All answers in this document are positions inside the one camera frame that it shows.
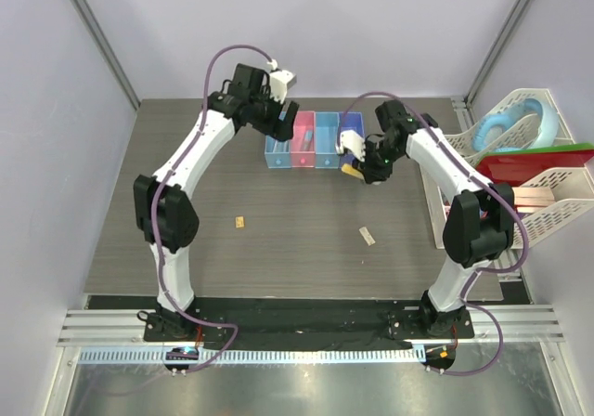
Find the yellow highlighter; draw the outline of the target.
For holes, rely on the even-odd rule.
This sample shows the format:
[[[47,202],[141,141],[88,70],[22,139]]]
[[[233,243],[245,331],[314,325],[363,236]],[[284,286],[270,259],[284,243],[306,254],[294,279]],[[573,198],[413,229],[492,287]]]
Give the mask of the yellow highlighter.
[[[346,175],[352,176],[352,177],[357,178],[359,180],[364,180],[363,174],[359,170],[355,169],[350,164],[347,164],[347,163],[346,164],[343,164],[342,167],[341,167],[341,171],[344,174],[346,174]]]

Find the blue-capped clear tube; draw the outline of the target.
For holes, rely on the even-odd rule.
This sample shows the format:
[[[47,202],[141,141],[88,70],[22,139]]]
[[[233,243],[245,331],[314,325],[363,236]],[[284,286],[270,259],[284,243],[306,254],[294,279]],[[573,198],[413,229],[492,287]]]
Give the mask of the blue-capped clear tube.
[[[309,151],[314,139],[314,131],[312,129],[307,130],[303,135],[303,142],[301,151]]]

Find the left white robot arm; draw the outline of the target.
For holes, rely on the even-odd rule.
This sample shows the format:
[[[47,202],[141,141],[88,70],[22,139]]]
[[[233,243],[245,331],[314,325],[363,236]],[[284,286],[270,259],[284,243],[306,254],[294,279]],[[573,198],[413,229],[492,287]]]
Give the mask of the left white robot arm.
[[[287,95],[295,82],[295,74],[275,61],[265,70],[237,65],[232,78],[204,98],[195,125],[168,161],[134,181],[136,225],[154,256],[159,284],[155,310],[137,315],[145,324],[145,340],[185,341],[197,333],[189,274],[189,246],[200,226],[191,201],[194,190],[242,127],[250,125],[281,142],[292,139],[299,106]]]

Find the pink drawer bin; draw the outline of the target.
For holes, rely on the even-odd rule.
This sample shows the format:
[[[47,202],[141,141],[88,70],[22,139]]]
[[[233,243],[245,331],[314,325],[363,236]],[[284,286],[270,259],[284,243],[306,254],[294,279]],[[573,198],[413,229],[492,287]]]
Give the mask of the pink drawer bin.
[[[315,113],[300,111],[293,124],[291,140],[291,167],[311,168],[316,164]]]

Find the purple drawer bin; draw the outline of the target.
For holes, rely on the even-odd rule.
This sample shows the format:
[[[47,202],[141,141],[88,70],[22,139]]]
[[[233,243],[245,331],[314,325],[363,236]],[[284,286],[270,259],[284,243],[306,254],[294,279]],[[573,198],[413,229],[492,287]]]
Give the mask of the purple drawer bin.
[[[363,115],[361,112],[348,112],[345,114],[342,114],[340,116],[340,123],[339,123],[339,129],[338,129],[338,134],[341,131],[346,131],[347,129],[353,129],[356,130],[356,132],[362,136],[363,138],[365,138],[365,133],[364,133],[364,120],[363,120]],[[343,164],[352,164],[354,161],[357,161],[355,159],[355,157],[350,154],[344,154],[344,155],[339,155],[340,157],[340,161],[339,161],[339,168],[341,169]]]

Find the light blue drawer bin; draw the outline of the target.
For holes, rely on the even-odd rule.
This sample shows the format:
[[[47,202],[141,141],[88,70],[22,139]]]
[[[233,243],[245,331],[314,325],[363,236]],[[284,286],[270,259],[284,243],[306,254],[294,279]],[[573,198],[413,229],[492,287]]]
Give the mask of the light blue drawer bin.
[[[274,152],[275,140],[271,136],[265,138],[265,162],[269,169],[290,169],[291,168],[291,142],[279,141],[282,143],[282,150]]]

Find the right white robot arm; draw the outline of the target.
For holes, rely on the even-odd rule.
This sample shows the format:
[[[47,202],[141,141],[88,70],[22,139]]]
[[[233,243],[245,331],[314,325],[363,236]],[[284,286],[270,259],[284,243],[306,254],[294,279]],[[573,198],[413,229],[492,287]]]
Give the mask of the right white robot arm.
[[[364,159],[355,163],[365,182],[387,180],[394,163],[408,157],[432,177],[450,206],[443,229],[446,259],[419,308],[422,331],[442,337],[460,321],[474,282],[510,248],[514,193],[470,166],[429,115],[416,118],[398,100],[381,103],[375,114],[381,133],[376,140],[366,138]]]

